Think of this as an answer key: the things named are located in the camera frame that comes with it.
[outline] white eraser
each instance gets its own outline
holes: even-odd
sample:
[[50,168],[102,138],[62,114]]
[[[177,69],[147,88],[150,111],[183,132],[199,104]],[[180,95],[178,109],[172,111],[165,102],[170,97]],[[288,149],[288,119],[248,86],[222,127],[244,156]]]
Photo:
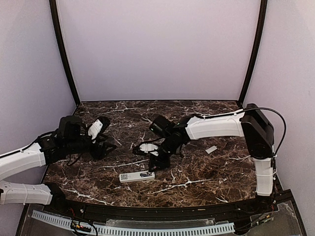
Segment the white eraser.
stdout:
[[128,183],[128,182],[155,179],[155,177],[156,175],[154,174],[154,172],[140,171],[140,172],[127,173],[127,174],[120,174],[119,181],[120,183]]
[[208,154],[210,154],[211,152],[213,152],[213,151],[215,151],[215,150],[217,150],[217,146],[212,146],[211,148],[207,149],[206,152],[207,152]]

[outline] dark brown marble surface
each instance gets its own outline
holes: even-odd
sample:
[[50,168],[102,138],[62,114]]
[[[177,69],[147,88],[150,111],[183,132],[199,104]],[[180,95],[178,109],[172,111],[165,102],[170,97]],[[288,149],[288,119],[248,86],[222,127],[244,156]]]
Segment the dark brown marble surface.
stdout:
[[[71,167],[67,160],[59,161],[49,167],[44,182],[57,183],[71,200],[122,207],[190,207],[253,198],[254,163],[239,137],[192,141],[183,147],[184,158],[173,155],[171,168],[157,172],[154,180],[119,182],[119,174],[148,168],[149,156],[133,155],[132,147],[157,138],[148,128],[158,114],[178,121],[193,113],[237,109],[229,101],[84,102],[75,115],[86,124],[108,117],[111,125],[105,134],[118,147],[101,161],[89,154]],[[207,154],[211,146],[218,149]]]

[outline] lavender wall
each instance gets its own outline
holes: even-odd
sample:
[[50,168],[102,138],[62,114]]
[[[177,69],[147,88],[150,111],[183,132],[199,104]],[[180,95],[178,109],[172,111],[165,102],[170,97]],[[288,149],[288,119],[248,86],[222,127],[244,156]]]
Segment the lavender wall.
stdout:
[[58,0],[81,100],[238,99],[259,0]]
[[[278,173],[298,203],[308,235],[315,235],[315,2],[269,1],[246,102],[278,110],[288,125]],[[272,116],[279,140],[283,125]]]
[[[54,130],[73,102],[60,59],[49,1],[0,0],[0,154]],[[8,181],[39,183],[37,168]],[[23,205],[0,206],[0,235],[15,235]]]

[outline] black frame pole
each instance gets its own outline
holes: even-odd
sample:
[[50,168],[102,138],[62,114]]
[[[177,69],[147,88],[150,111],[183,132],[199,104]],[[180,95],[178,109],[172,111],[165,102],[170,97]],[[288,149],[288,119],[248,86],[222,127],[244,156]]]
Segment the black frame pole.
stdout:
[[59,17],[58,17],[58,9],[57,9],[57,3],[56,0],[49,0],[50,4],[50,11],[51,11],[51,17],[53,19],[53,24],[54,24],[54,29],[55,29],[55,34],[56,34],[56,39],[57,39],[57,44],[61,56],[61,60],[63,62],[63,68],[65,71],[65,75],[67,77],[70,90],[74,99],[75,104],[78,106],[81,101],[79,98],[78,91],[75,87],[75,83],[73,80],[73,76],[71,73],[68,57],[65,51],[64,43],[63,43],[63,35],[60,27],[60,22],[59,22]]
[[239,106],[243,106],[248,88],[250,86],[250,82],[251,82],[251,78],[252,78],[252,72],[254,71],[254,67],[255,67],[255,63],[256,63],[256,59],[257,59],[257,55],[258,55],[262,30],[264,28],[264,22],[265,22],[265,17],[266,17],[266,10],[267,10],[267,2],[268,2],[268,0],[261,0],[261,2],[260,2],[259,17],[258,17],[258,22],[257,22],[254,44],[252,46],[251,59],[250,59],[250,63],[249,63],[248,68],[247,68],[247,72],[246,72],[245,80],[243,83],[242,91],[241,91],[240,97],[237,101]]

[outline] white object in gripper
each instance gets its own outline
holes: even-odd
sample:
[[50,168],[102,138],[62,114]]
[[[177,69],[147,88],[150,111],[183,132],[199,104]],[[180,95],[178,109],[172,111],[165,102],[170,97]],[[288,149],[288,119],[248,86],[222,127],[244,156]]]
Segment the white object in gripper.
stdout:
[[150,180],[150,179],[154,179],[155,177],[156,176],[154,172],[140,171],[140,172],[120,174],[119,181],[120,183],[128,183],[128,182]]

